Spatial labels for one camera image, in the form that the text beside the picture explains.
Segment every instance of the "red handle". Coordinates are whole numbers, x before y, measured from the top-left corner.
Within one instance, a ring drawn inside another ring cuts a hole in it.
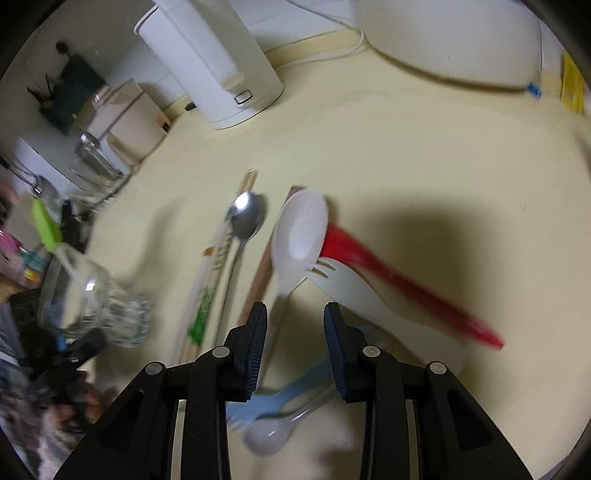
[[[329,225],[320,255],[367,268],[389,282],[408,299],[445,320],[457,330],[495,348],[500,349],[505,344],[483,321],[385,265],[369,249],[335,225]]]

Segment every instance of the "yellow package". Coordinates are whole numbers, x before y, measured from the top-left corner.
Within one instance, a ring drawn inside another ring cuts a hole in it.
[[[560,101],[573,112],[583,113],[585,105],[585,80],[566,52],[562,54],[562,92]]]

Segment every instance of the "screw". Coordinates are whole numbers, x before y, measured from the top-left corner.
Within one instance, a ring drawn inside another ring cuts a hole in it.
[[[379,348],[373,345],[368,345],[363,349],[363,354],[370,358],[375,358],[379,355]]]
[[[217,346],[213,349],[212,355],[215,358],[224,358],[230,355],[230,349],[227,346]]]
[[[157,375],[162,371],[162,364],[158,362],[153,362],[146,366],[146,373],[148,375]]]
[[[431,372],[437,375],[443,375],[445,372],[447,372],[447,367],[441,362],[433,362],[431,365],[429,365],[429,369]]]

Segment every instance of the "white plastic spoon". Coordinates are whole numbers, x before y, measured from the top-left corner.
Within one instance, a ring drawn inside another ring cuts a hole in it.
[[[303,189],[285,203],[271,241],[271,261],[277,275],[277,298],[271,308],[261,374],[267,369],[287,297],[305,279],[308,270],[316,264],[326,229],[329,209],[320,192]]]
[[[304,405],[295,413],[280,419],[260,419],[251,423],[244,432],[244,443],[248,449],[258,456],[275,455],[281,450],[291,436],[291,432],[299,421],[310,413],[336,398],[335,386],[331,385],[314,400]]]

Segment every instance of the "white kettle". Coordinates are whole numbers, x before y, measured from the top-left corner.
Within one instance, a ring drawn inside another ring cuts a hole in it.
[[[215,128],[261,112],[283,84],[225,0],[156,0],[134,31]]]

